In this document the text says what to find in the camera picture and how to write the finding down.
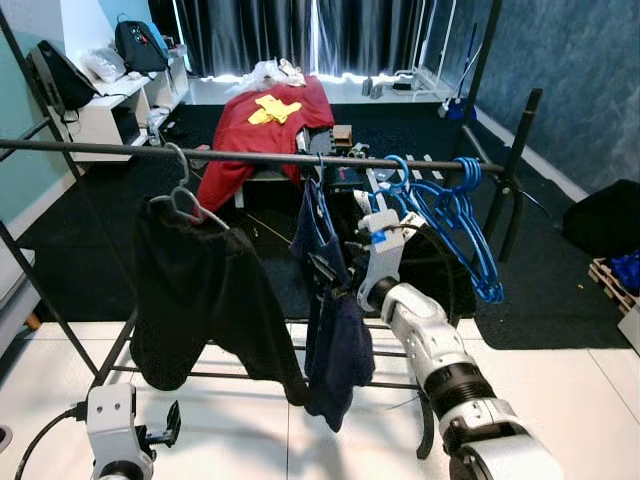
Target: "black rack frame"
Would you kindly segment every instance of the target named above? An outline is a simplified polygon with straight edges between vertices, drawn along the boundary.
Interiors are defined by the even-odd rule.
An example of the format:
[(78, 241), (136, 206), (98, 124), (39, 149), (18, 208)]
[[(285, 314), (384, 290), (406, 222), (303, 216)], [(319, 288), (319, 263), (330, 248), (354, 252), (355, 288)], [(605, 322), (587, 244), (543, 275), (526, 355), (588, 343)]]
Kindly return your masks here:
[[(487, 216), (485, 225), (484, 225), (484, 234), (487, 237), (487, 240), (492, 236), (495, 226), (500, 218), (502, 213), (505, 198), (507, 195), (511, 195), (513, 197), (513, 210), (511, 213), (511, 217), (509, 220), (509, 225), (507, 229), (507, 233), (503, 240), (502, 248), (500, 251), (499, 259), (502, 262), (507, 261), (509, 254), (513, 248), (515, 238), (517, 235), (517, 231), (520, 225), (520, 220), (523, 214), (523, 194), (522, 189), (520, 188), (518, 179), (515, 175), (516, 167), (518, 162), (520, 161), (520, 157), (522, 155), (523, 149), (526, 144), (526, 139), (533, 122), (533, 118), (535, 117), (538, 102), (540, 100), (542, 91), (539, 89), (534, 89), (531, 92), (529, 97), (529, 101), (527, 103), (527, 107), (523, 113), (517, 135), (515, 137), (513, 146), (511, 148), (511, 153), (509, 155), (508, 161), (505, 166), (494, 164), (484, 149), (482, 148), (480, 142), (477, 140), (473, 132), (470, 128), (470, 123), (472, 120), (472, 112), (475, 104), (475, 100), (477, 97), (478, 89), (480, 87), (480, 82), (482, 79), (482, 74), (484, 72), (484, 68), (486, 65), (486, 61), (489, 55), (489, 50), (491, 48), (491, 42), (493, 39), (493, 35), (496, 30), (496, 25), (498, 22), (498, 17), (500, 14), (500, 9), (502, 6), (502, 0), (493, 0), (491, 6), (491, 13), (489, 15), (489, 20), (487, 23), (487, 27), (485, 30), (485, 36), (482, 44), (482, 50), (480, 52), (478, 58), (478, 64), (476, 66), (476, 70), (473, 77), (473, 82), (471, 85), (471, 90), (468, 96), (465, 112), (464, 112), (464, 120), (462, 122), (462, 126), (460, 129), (460, 133), (456, 140), (455, 149), (452, 152), (452, 159), (456, 156), (456, 153), (460, 149), (462, 142), (467, 139), (474, 150), (476, 151), (478, 158), (481, 161), (481, 168), (483, 172), (492, 178), (496, 182), (496, 191), (493, 197), (493, 202), (491, 205), (491, 209)], [(33, 94), (36, 103), (43, 115), (43, 120), (38, 122), (36, 125), (25, 131), (19, 139), (15, 140), (7, 140), (0, 139), (0, 148), (4, 148), (5, 150), (0, 153), (0, 163), (9, 157), (11, 154), (18, 150), (36, 150), (36, 151), (53, 151), (62, 153), (64, 160), (71, 170), (76, 182), (78, 183), (78, 188), (83, 197), (84, 203), (87, 206), (91, 216), (93, 219), (100, 225), (103, 234), (105, 235), (111, 253), (114, 256), (122, 274), (129, 285), (129, 288), (132, 292), (135, 292), (134, 282), (132, 280), (132, 276), (130, 272), (128, 272), (124, 262), (122, 261), (121, 255), (116, 247), (114, 241), (111, 239), (108, 230), (106, 229), (104, 223), (102, 222), (99, 214), (97, 213), (93, 202), (91, 201), (91, 197), (87, 191), (87, 188), (84, 184), (81, 173), (78, 170), (77, 165), (75, 164), (71, 152), (85, 152), (85, 153), (112, 153), (112, 154), (122, 154), (122, 155), (136, 155), (143, 158), (151, 158), (151, 157), (163, 157), (163, 156), (171, 156), (175, 157), (175, 151), (170, 148), (164, 147), (132, 147), (132, 146), (122, 146), (122, 145), (99, 145), (99, 144), (85, 144), (85, 143), (68, 143), (64, 141), (64, 138), (57, 128), (49, 108), (47, 107), (46, 101), (35, 84), (34, 78), (32, 76), (31, 71), (26, 63), (24, 56), (18, 46), (18, 43), (11, 31), (7, 20), (4, 16), (2, 9), (0, 8), (0, 29), (4, 32), (4, 35), (7, 39), (7, 43), (13, 52), (13, 55), (16, 58), (18, 66), (22, 71), (22, 75), (27, 82), (31, 93)], [(38, 132), (42, 131), (46, 127), (49, 127), (55, 142), (46, 142), (46, 141), (33, 141), (30, 140), (34, 135)], [(282, 164), (297, 164), (297, 165), (320, 165), (320, 160), (311, 155), (284, 155), (284, 154), (258, 154), (258, 153), (244, 153), (244, 152), (221, 152), (221, 151), (197, 151), (185, 149), (183, 150), (185, 156), (191, 159), (204, 160), (208, 162), (216, 162), (216, 161), (239, 161), (239, 162), (247, 162), (247, 163), (260, 163), (267, 165), (282, 165)], [(337, 157), (327, 157), (323, 159), (325, 165), (329, 166), (349, 166), (354, 168), (390, 168), (396, 169), (397, 163), (391, 160), (380, 160), (380, 159), (367, 159), (367, 160), (356, 160), (351, 158), (337, 158)], [(457, 162), (422, 162), (416, 161), (411, 163), (412, 170), (442, 170), (446, 172), (460, 172), (462, 171), (462, 165)], [(11, 254), (18, 262), (22, 270), (24, 271), (25, 276), (31, 282), (33, 287), (36, 289), (38, 294), (40, 295), (42, 301), (50, 310), (54, 319), (58, 322), (64, 333), (67, 335), (72, 345), (85, 362), (89, 370), (94, 376), (94, 380), (91, 384), (91, 388), (96, 386), (103, 385), (109, 372), (119, 371), (119, 372), (139, 372), (138, 368), (135, 367), (127, 367), (115, 365), (115, 362), (122, 352), (127, 341), (131, 339), (131, 332), (135, 326), (136, 318), (137, 318), (137, 310), (131, 314), (131, 316), (126, 320), (124, 326), (120, 333), (118, 334), (116, 340), (113, 343), (109, 353), (107, 354), (104, 362), (98, 368), (91, 358), (89, 357), (87, 351), (84, 349), (77, 336), (70, 328), (68, 322), (60, 315), (55, 305), (51, 301), (48, 293), (43, 288), (40, 283), (38, 276), (36, 275), (34, 269), (31, 267), (30, 263), (24, 257), (16, 241), (11, 236), (8, 231), (6, 225), (3, 221), (0, 220), (0, 238), (7, 245)], [(306, 323), (306, 321), (302, 320), (290, 320), (288, 323)], [(382, 325), (369, 325), (369, 328), (372, 329), (388, 329), (386, 326)], [(295, 347), (296, 350), (304, 350), (304, 347)], [(396, 352), (374, 352), (376, 356), (385, 356), (385, 357), (399, 357), (399, 358), (407, 358), (404, 353), (396, 353)], [(223, 374), (223, 373), (213, 373), (213, 372), (197, 372), (192, 371), (190, 376), (195, 377), (209, 377), (209, 378), (229, 378), (229, 379), (248, 379), (247, 375), (241, 374)], [(417, 455), (418, 458), (424, 459), (427, 457), (429, 451), (431, 450), (432, 442), (433, 442), (433, 434), (434, 434), (434, 419), (431, 408), (428, 403), (428, 399), (425, 394), (422, 392), (414, 384), (403, 384), (403, 383), (385, 383), (385, 382), (372, 382), (369, 386), (371, 387), (379, 387), (379, 388), (394, 388), (394, 389), (408, 389), (408, 390), (417, 390), (418, 395), (421, 400), (423, 420), (424, 420), (424, 436), (421, 445), (418, 447)]]

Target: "black bag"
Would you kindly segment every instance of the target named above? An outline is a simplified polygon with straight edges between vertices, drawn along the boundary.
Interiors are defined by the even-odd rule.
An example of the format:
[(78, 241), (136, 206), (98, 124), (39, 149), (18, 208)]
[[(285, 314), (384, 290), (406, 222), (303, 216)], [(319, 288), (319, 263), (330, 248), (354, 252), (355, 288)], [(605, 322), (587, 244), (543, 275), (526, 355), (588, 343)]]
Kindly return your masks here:
[(27, 61), (39, 79), (45, 97), (61, 117), (67, 110), (84, 107), (95, 94), (91, 81), (46, 40), (31, 49)]
[(116, 50), (127, 71), (163, 72), (169, 66), (160, 46), (144, 22), (125, 21), (116, 25)]
[(593, 257), (621, 257), (640, 248), (640, 184), (618, 180), (571, 206), (562, 235)]

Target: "red cloth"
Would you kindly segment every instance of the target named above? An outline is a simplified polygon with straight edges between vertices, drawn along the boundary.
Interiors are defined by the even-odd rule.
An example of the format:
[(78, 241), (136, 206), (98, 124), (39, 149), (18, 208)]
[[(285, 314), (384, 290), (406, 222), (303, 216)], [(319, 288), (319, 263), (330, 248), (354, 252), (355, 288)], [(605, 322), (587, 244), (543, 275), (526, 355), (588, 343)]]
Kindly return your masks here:
[[(305, 77), (306, 87), (276, 85), (264, 92), (238, 95), (224, 107), (216, 127), (213, 149), (231, 152), (295, 153), (296, 135), (303, 127), (333, 126), (333, 114), (324, 89), (316, 77)], [(292, 113), (284, 124), (277, 121), (261, 125), (249, 123), (249, 117), (259, 108), (255, 100), (271, 94), (289, 105), (300, 102), (302, 108)], [(210, 162), (198, 188), (198, 201), (215, 211), (242, 186), (254, 166), (240, 162)], [(294, 183), (300, 183), (300, 171), (295, 165), (283, 167)]]

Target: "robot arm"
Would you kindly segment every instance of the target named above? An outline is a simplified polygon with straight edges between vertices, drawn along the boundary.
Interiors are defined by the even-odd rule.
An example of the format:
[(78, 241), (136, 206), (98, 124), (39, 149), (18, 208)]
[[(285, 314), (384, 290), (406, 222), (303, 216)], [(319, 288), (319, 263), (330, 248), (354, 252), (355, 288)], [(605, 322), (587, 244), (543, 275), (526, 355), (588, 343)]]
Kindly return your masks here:
[(358, 301), (367, 311), (380, 311), (413, 363), (418, 385), (439, 420), (451, 479), (564, 478), (509, 403), (496, 397), (442, 307), (399, 283), (403, 242), (395, 212), (368, 215), (359, 226), (371, 235), (372, 248)]
[(167, 415), (167, 428), (148, 433), (135, 426), (136, 391), (130, 383), (97, 387), (87, 398), (87, 434), (95, 455), (93, 480), (150, 480), (156, 452), (152, 445), (169, 448), (178, 439), (181, 419), (178, 402)]

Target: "yellow cloth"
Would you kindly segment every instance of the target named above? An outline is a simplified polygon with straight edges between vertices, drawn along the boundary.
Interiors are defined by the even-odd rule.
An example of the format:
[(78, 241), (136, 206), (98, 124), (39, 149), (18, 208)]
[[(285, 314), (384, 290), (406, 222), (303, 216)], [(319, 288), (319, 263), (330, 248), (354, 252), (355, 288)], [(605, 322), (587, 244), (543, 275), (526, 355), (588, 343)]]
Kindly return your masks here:
[(262, 108), (257, 110), (249, 117), (249, 123), (259, 125), (261, 123), (269, 123), (277, 120), (281, 124), (287, 121), (287, 117), (293, 112), (297, 112), (302, 108), (300, 102), (294, 102), (291, 105), (285, 105), (282, 100), (278, 100), (272, 95), (265, 95), (256, 99), (256, 103)]

